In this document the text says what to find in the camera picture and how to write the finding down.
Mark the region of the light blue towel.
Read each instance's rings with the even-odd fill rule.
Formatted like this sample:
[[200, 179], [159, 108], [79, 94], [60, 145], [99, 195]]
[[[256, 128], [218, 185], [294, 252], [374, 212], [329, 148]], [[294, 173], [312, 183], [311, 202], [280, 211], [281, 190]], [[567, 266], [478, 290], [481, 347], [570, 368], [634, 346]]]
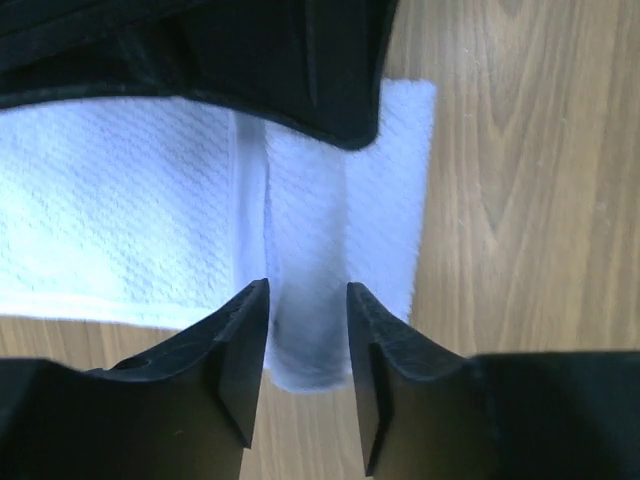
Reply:
[[436, 96], [385, 81], [354, 152], [180, 99], [5, 112], [1, 311], [181, 330], [264, 278], [273, 382], [339, 387], [347, 284], [409, 316]]

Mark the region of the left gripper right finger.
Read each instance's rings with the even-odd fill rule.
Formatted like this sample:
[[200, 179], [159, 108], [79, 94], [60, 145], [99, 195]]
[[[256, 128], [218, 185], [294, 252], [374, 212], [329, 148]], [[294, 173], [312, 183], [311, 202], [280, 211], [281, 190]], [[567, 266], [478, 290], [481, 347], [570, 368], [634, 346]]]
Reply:
[[635, 351], [459, 356], [346, 289], [365, 472], [375, 479], [635, 479]]

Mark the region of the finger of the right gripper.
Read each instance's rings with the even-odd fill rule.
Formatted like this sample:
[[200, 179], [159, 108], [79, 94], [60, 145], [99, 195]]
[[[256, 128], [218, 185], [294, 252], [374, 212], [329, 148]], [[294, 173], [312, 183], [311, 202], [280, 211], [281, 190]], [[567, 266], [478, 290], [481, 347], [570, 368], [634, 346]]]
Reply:
[[391, 1], [5, 1], [1, 105], [182, 97], [345, 150], [376, 138]]

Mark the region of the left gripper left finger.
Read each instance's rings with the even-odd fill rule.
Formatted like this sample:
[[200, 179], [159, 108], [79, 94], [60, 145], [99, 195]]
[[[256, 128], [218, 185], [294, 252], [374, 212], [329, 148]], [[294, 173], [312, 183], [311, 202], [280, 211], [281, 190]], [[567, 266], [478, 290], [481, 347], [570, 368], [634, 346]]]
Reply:
[[256, 280], [111, 369], [1, 363], [5, 479], [236, 479], [251, 445], [269, 314]]

